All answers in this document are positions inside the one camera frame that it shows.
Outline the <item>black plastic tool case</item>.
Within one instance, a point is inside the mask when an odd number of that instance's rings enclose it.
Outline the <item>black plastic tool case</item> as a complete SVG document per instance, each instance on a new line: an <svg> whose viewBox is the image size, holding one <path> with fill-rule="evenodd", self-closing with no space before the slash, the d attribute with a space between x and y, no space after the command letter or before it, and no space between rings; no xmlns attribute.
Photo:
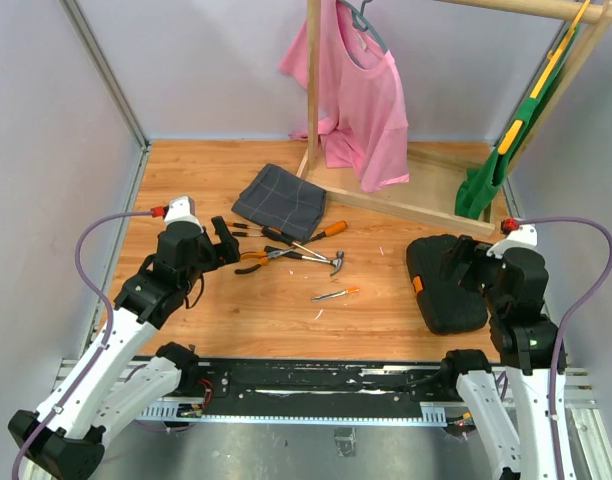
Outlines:
<svg viewBox="0 0 612 480"><path fill-rule="evenodd" d="M440 275L442 256L456 243L450 234L418 238L406 249L406 265L416 302L428 330L435 335L469 333L488 319L484 300L459 285L460 271Z"/></svg>

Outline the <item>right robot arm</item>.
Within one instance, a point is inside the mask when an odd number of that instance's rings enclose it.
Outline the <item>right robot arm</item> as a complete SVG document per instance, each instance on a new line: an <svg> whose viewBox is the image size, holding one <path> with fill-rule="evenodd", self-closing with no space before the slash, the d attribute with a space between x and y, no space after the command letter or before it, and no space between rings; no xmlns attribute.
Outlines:
<svg viewBox="0 0 612 480"><path fill-rule="evenodd" d="M565 364L558 327L543 313L548 272L543 257L524 246L496 254L492 245L462 235L442 258L440 274L465 271L458 284L480 294L490 314L491 340L511 389L510 415L480 350L452 350L442 361L441 392L462 399L483 442L495 479L571 479L571 453L562 443Z"/></svg>

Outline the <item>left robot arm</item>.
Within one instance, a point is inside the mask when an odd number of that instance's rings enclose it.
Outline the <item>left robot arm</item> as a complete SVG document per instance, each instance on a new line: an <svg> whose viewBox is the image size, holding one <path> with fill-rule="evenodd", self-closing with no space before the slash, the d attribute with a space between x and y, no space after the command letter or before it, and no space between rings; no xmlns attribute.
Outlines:
<svg viewBox="0 0 612 480"><path fill-rule="evenodd" d="M17 411L8 430L28 459L55 479L88 479L112 440L148 406L170 393L212 388L190 349L170 342L123 385L116 382L142 345L178 309L204 276L239 261L239 243L222 217L211 220L211 242L193 216L169 220L157 250L126 280L107 321L68 377L35 410Z"/></svg>

